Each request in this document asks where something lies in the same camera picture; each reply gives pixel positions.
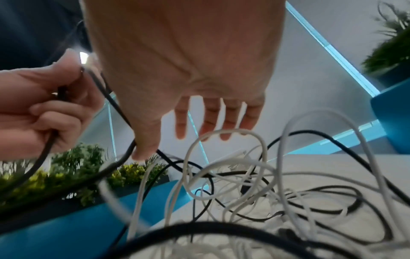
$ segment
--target planter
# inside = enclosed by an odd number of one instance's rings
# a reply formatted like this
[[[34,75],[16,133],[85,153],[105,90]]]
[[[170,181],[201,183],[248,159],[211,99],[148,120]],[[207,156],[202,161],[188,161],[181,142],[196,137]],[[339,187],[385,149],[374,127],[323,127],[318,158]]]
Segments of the planter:
[[[162,176],[154,186],[158,186],[169,182],[170,179],[168,175]],[[126,186],[123,188],[118,188],[114,190],[117,197],[124,197],[132,193],[139,191],[140,186]],[[44,222],[53,218],[58,218],[65,216],[80,210],[84,210],[99,204],[104,203],[101,197],[97,197],[95,203],[90,206],[82,206],[80,201],[77,199],[67,199],[67,200],[56,200],[47,203],[43,207],[33,210],[31,212],[25,213],[19,217],[16,217],[9,221],[4,221],[0,223],[0,233],[6,233],[9,231],[18,230],[24,227],[28,227],[33,224]]]
[[[410,78],[371,99],[387,138],[401,154],[410,154]]]
[[[410,60],[402,62],[388,71],[375,72],[371,76],[385,88],[389,88],[410,78]]]

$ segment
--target cable pile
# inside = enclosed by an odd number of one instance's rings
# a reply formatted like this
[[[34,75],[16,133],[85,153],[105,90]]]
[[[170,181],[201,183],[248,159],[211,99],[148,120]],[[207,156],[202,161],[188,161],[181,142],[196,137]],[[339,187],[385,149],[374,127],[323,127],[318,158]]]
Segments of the cable pile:
[[[118,104],[106,92],[95,74],[88,69],[85,69],[85,73],[91,75],[106,99],[128,123]],[[347,123],[359,138],[369,162],[322,132],[313,130],[291,132],[292,127],[301,118],[316,113],[329,113]],[[259,141],[260,145],[252,148],[242,158],[227,157],[208,164],[204,168],[189,161],[192,150],[201,140],[214,134],[226,133],[252,135]],[[298,134],[319,135],[339,146],[374,175],[378,188],[353,179],[322,172],[283,172],[286,143],[290,136]],[[268,163],[267,152],[276,143],[279,143],[278,157],[276,165],[273,166]],[[147,168],[140,185],[140,190],[144,190],[144,193],[138,195],[135,209],[130,212],[122,206],[104,179],[130,157],[135,147],[136,144],[132,141],[124,155],[114,158],[115,162],[104,164],[100,172],[89,179],[68,188],[56,190],[54,193],[37,200],[0,211],[0,220],[25,213],[46,202],[64,197],[70,192],[98,182],[101,196],[113,213],[124,223],[124,228],[111,247],[100,257],[102,259],[124,258],[154,245],[157,246],[154,247],[151,258],[160,257],[161,259],[198,259],[208,258],[208,256],[219,259],[292,258],[289,255],[292,255],[293,258],[333,258],[333,255],[337,255],[338,257],[335,258],[373,259],[383,258],[384,252],[387,250],[408,247],[410,229],[399,215],[395,202],[408,207],[410,206],[410,197],[382,175],[373,153],[358,128],[338,112],[322,109],[297,116],[288,122],[282,136],[269,145],[255,132],[234,129],[213,131],[200,136],[190,146],[183,160],[167,156],[158,150],[159,158]],[[259,160],[251,159],[250,152],[258,148],[262,150]],[[147,183],[151,170],[162,160],[168,165],[158,172],[150,183]],[[182,177],[167,197],[164,214],[165,226],[150,230],[139,218],[141,207],[156,179],[169,167],[180,171]],[[246,171],[235,171],[237,168],[246,168]],[[388,221],[358,189],[352,186],[330,185],[296,191],[284,185],[283,177],[288,175],[336,178],[380,193],[393,223],[404,236],[404,241],[394,240],[393,231]],[[191,192],[192,186],[203,178],[206,179],[203,186],[195,192]],[[189,222],[177,221],[171,224],[172,211],[182,187],[193,198],[193,218]],[[340,209],[327,210],[311,207],[309,201],[317,198],[330,200]],[[203,204],[203,210],[198,214],[195,210],[197,202]],[[379,219],[380,225],[376,227],[384,230],[383,238],[378,241],[363,240],[336,229],[364,206],[369,207]],[[216,215],[215,211],[219,211],[219,209],[222,213]],[[207,218],[205,221],[200,221],[199,219],[204,219],[203,216],[207,216]],[[127,242],[118,245],[127,230]],[[208,235],[223,235],[225,238],[210,239]]]

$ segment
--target potted plant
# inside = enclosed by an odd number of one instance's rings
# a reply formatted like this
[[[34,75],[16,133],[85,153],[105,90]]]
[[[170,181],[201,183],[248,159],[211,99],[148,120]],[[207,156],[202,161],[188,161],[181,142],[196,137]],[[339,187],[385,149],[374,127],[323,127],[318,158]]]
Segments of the potted plant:
[[[97,145],[79,144],[73,149],[57,154],[51,159],[49,172],[38,170],[27,182],[15,189],[2,203],[0,209],[41,197],[57,188],[71,185],[76,181],[86,179],[99,171],[104,163],[104,149]],[[156,156],[146,160],[145,164],[131,163],[122,165],[110,176],[107,182],[118,197],[123,197],[139,190],[139,185],[144,177],[146,168],[156,159]],[[28,169],[32,160],[19,160],[13,162],[1,162],[0,164],[0,189],[11,180],[19,177],[21,168]],[[165,167],[157,164],[149,178],[150,182],[157,172]],[[159,178],[156,185],[169,182],[167,172]],[[52,218],[67,215],[90,206],[101,204],[103,201],[98,195],[96,184],[72,193],[61,200],[46,204],[44,207],[31,211],[24,217],[0,223],[0,233],[27,227],[32,224],[43,222]]]
[[[383,13],[383,6],[393,16]],[[402,11],[392,4],[379,2],[378,12],[380,17],[376,21],[384,25],[384,29],[378,33],[389,39],[373,50],[363,62],[363,67],[365,73],[388,88],[410,77],[410,10]]]

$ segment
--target pinky finger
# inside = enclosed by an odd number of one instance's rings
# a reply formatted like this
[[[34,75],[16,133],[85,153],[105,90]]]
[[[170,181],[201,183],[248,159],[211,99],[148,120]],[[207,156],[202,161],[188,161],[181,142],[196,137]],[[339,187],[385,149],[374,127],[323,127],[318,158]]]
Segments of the pinky finger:
[[[39,131],[54,129],[59,132],[52,152],[62,152],[74,147],[81,134],[81,121],[78,118],[55,111],[43,113],[32,127]]]
[[[261,112],[265,104],[265,96],[257,98],[251,102],[246,102],[246,104],[246,112],[242,117],[239,128],[252,130],[261,116]]]

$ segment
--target table surface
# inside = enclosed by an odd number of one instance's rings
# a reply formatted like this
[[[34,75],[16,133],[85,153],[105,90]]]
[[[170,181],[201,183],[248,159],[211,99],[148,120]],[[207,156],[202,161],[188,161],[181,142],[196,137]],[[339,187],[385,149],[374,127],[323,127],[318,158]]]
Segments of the table surface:
[[[377,162],[384,174],[390,181],[392,181],[397,187],[402,189],[405,193],[410,194],[410,156],[409,155],[376,155]],[[377,186],[375,178],[365,170],[360,164],[355,160],[350,158],[345,154],[333,154],[333,155],[287,155],[284,158],[284,170],[283,172],[325,172],[334,175],[341,175],[355,180],[364,182],[366,184]],[[313,187],[324,186],[324,185],[349,185],[359,189],[364,197],[368,199],[372,204],[374,204],[385,216],[385,218],[390,223],[393,229],[395,240],[402,240],[401,234],[398,233],[397,228],[392,223],[386,206],[379,193],[373,192],[371,190],[356,186],[352,183],[347,183],[341,180],[326,178],[320,176],[284,176],[284,186],[285,188],[293,188],[295,190],[307,190]],[[334,201],[328,201],[325,199],[309,199],[309,205],[316,208],[323,209],[336,209],[340,208]],[[252,211],[249,216],[265,218],[270,212],[269,206],[264,206],[262,202],[257,206],[257,209]],[[405,222],[410,222],[410,211],[405,206],[395,203],[402,218]],[[202,203],[200,201],[196,202],[196,213],[198,214],[203,209]],[[221,219],[222,207],[215,203],[212,206],[211,212],[215,215],[217,219]],[[171,218],[171,223],[176,221],[186,221],[189,222],[192,219],[192,201],[175,211]],[[207,213],[205,213],[200,220],[210,220],[208,219]],[[241,224],[252,225],[254,227],[263,228],[263,223],[251,223],[246,220],[239,221]],[[160,228],[164,225],[164,220],[157,223],[152,228]],[[348,220],[341,225],[337,225],[336,229],[345,232],[349,235],[366,239],[366,240],[380,240],[383,237],[383,228],[376,218],[372,210],[369,207],[363,206],[352,216],[348,217]],[[208,240],[212,244],[221,244],[221,242],[227,242],[227,239],[223,236],[217,236]],[[149,249],[137,253],[138,258],[149,258]],[[398,250],[393,253],[388,254],[388,258],[392,259],[407,259],[409,249]],[[280,253],[278,251],[278,258],[292,258],[286,254]]]

